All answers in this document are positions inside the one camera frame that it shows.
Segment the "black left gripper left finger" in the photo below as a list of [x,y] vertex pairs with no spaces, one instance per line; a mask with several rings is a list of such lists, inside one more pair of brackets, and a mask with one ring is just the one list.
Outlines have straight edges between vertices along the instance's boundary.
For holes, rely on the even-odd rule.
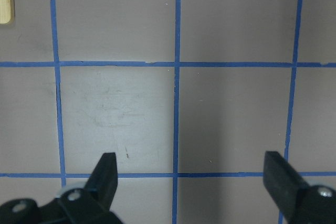
[[117,157],[103,153],[87,180],[84,190],[106,210],[109,210],[118,186]]

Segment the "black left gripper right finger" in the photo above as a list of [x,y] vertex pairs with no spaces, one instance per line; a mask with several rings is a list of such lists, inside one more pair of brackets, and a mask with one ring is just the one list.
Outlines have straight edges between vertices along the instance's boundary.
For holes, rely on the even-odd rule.
[[284,216],[294,216],[309,189],[309,184],[276,151],[266,151],[263,183],[268,194]]

